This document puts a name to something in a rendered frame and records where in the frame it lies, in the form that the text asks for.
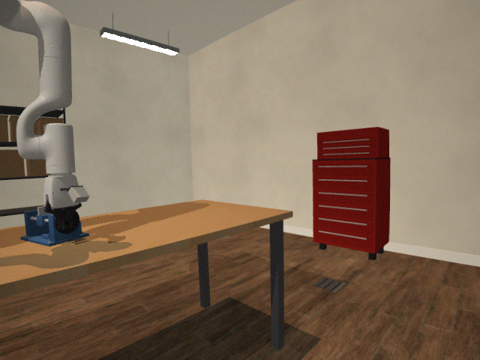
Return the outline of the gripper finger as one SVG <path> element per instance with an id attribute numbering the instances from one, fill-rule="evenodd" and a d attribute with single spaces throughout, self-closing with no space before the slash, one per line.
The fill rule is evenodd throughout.
<path id="1" fill-rule="evenodd" d="M 64 216 L 64 218 L 65 218 L 66 221 L 69 221 L 69 225 L 66 226 L 67 228 L 73 228 L 73 215 L 74 215 L 74 212 L 75 212 L 78 208 L 80 208 L 81 206 L 82 206 L 82 204 L 81 204 L 81 202 L 80 202 L 79 205 L 65 207 L 66 215 Z M 69 209 L 70 209 L 70 211 L 69 211 Z"/>
<path id="2" fill-rule="evenodd" d="M 57 218 L 57 225 L 60 230 L 65 230 L 65 218 L 63 217 L 63 212 L 62 208 L 54 208 L 51 209 L 50 203 L 49 203 L 49 198 L 46 201 L 46 206 L 44 209 L 45 212 L 53 214 Z"/>

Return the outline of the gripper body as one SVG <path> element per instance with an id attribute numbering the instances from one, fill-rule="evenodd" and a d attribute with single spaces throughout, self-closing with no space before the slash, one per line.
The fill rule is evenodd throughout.
<path id="1" fill-rule="evenodd" d="M 49 204 L 53 209 L 76 206 L 80 204 L 79 202 L 73 203 L 73 200 L 66 190 L 60 190 L 60 188 L 69 188 L 70 186 L 79 186 L 77 177 L 74 174 L 48 175 L 48 177 L 45 178 L 43 189 L 44 206 L 47 204 L 48 196 Z"/>

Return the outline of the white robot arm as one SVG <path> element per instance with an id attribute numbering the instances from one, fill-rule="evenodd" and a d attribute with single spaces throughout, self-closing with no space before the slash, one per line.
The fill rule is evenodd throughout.
<path id="1" fill-rule="evenodd" d="M 0 26 L 34 35 L 38 39 L 40 95 L 23 110 L 17 121 L 19 156 L 29 160 L 44 159 L 46 174 L 51 176 L 71 175 L 76 172 L 73 126 L 45 124 L 42 135 L 34 134 L 34 124 L 40 116 L 67 108 L 72 103 L 71 30 L 68 21 L 55 8 L 43 2 L 0 0 Z"/>

